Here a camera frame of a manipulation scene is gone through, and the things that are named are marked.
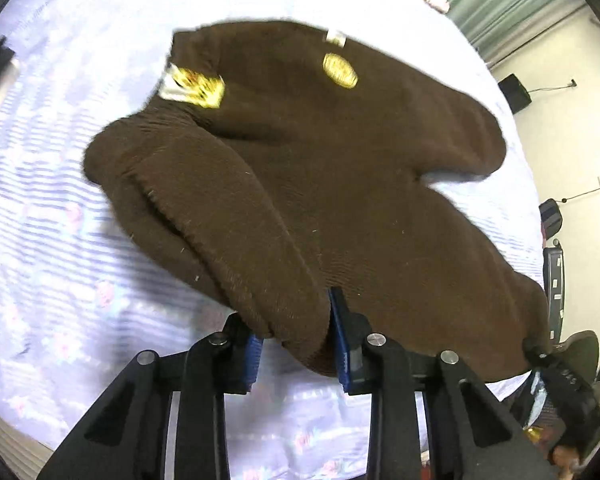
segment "white wall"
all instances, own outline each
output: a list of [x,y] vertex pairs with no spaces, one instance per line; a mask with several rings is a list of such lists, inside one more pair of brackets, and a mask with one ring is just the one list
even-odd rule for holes
[[[533,40],[493,70],[497,80],[515,73],[533,102],[515,115],[540,200],[570,197],[598,187],[600,175],[600,26],[583,9]],[[594,330],[600,340],[600,193],[561,208],[557,235],[564,249],[566,297],[562,339]]]

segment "brown sweater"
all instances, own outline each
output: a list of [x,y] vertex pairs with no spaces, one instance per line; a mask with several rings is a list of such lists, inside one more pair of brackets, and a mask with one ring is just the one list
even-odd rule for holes
[[177,32],[170,63],[221,77],[219,107],[155,94],[94,138],[88,179],[146,254],[314,370],[333,369],[326,289],[340,285],[407,349],[453,349],[487,381],[523,372],[522,339],[548,342],[541,287],[420,183],[499,168],[496,119],[398,60],[324,38],[293,22]]

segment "bed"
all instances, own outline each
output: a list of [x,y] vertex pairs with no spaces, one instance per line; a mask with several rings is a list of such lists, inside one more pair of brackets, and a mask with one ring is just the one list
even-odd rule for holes
[[[542,284],[539,200],[507,102],[455,25],[423,0],[10,0],[0,33],[22,72],[0,109],[0,418],[51,449],[138,351],[186,350],[230,313],[123,234],[82,176],[82,152],[142,106],[174,28],[241,18],[337,28],[486,106],[507,142],[503,166],[428,182]],[[525,379],[490,388],[503,399]],[[369,397],[347,397],[267,341],[254,391],[226,400],[232,478],[360,475],[369,410]],[[418,410],[425,449],[421,399]]]

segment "yellow patch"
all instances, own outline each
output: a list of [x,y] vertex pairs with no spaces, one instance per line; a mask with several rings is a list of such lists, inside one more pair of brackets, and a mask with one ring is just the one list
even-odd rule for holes
[[338,54],[325,54],[322,68],[336,84],[344,88],[353,88],[358,82],[358,75],[349,61]]
[[172,63],[162,77],[158,95],[169,101],[219,108],[224,96],[224,81],[221,77],[207,77]]

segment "metal pin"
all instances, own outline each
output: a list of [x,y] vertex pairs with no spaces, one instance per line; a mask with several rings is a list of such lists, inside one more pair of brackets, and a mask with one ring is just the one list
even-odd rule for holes
[[155,361],[155,354],[153,352],[149,352],[148,350],[145,350],[144,352],[140,352],[138,354],[138,357],[136,358],[136,360],[138,361],[138,364],[148,365]]
[[208,339],[213,346],[222,346],[229,341],[224,332],[213,332]]
[[448,365],[454,365],[460,358],[453,350],[445,350],[440,354],[440,359]]
[[366,342],[372,346],[382,346],[386,343],[386,338],[382,334],[374,332],[366,336]]

